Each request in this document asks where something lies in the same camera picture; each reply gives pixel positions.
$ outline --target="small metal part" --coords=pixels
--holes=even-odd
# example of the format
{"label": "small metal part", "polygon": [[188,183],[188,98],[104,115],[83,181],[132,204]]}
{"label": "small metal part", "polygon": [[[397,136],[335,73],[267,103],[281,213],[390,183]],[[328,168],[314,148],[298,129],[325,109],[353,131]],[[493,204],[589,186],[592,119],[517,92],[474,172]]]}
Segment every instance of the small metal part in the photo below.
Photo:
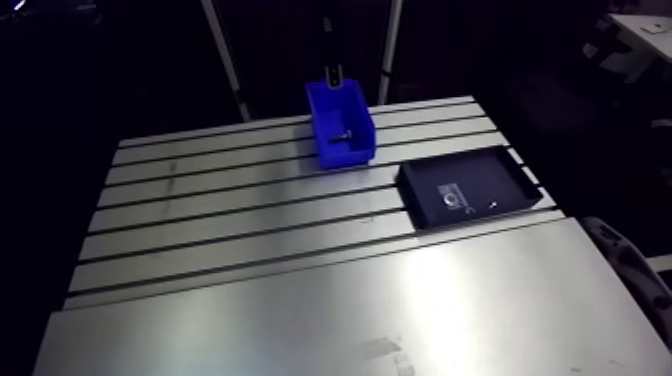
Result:
{"label": "small metal part", "polygon": [[455,207],[458,204],[457,196],[452,193],[446,193],[443,195],[443,202],[448,205],[449,208]]}
{"label": "small metal part", "polygon": [[351,138],[352,138],[352,131],[348,129],[347,131],[345,131],[345,133],[330,138],[329,142],[345,141]]}

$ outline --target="background table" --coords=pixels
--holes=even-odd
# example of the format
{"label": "background table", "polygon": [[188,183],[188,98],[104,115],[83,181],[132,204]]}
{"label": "background table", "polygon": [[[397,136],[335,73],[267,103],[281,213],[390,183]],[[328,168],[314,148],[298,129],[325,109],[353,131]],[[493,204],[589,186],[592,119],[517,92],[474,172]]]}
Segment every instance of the background table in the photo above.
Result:
{"label": "background table", "polygon": [[[668,63],[672,63],[672,17],[625,14],[611,14],[610,16],[618,26],[635,35]],[[642,27],[655,24],[665,28],[667,33],[649,34],[642,30]]]}

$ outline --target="metal table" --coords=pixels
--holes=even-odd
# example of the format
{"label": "metal table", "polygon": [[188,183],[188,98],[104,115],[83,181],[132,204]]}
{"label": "metal table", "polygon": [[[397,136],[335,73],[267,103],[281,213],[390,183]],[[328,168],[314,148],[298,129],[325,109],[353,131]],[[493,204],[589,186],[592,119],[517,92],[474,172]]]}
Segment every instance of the metal table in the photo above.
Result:
{"label": "metal table", "polygon": [[376,158],[341,171],[307,116],[122,141],[35,375],[672,374],[543,188],[414,233],[400,162],[508,145],[473,98],[371,113]]}

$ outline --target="screw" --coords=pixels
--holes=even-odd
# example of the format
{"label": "screw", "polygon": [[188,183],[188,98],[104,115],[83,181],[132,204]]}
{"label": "screw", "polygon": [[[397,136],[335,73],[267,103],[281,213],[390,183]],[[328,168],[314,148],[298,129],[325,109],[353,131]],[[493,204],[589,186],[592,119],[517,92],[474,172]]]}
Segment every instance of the screw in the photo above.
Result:
{"label": "screw", "polygon": [[351,138],[352,138],[352,131],[350,131],[350,130],[348,129],[347,131],[345,131],[345,133],[330,138],[330,139],[329,139],[329,142],[345,141],[345,140],[349,140],[349,139],[351,139]]}

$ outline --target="scratch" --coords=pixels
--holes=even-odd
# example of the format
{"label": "scratch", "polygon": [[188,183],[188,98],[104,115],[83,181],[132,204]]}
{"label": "scratch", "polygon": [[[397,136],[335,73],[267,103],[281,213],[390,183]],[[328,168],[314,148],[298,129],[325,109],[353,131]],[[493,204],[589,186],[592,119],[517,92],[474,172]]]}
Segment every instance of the scratch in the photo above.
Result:
{"label": "scratch", "polygon": [[609,359],[609,363],[610,363],[610,364],[613,364],[613,365],[615,365],[615,366],[617,366],[617,367],[621,367],[621,368],[625,368],[625,367],[628,366],[627,364],[623,364],[623,363],[617,362],[617,361],[615,361],[615,360],[613,360],[613,359]]}

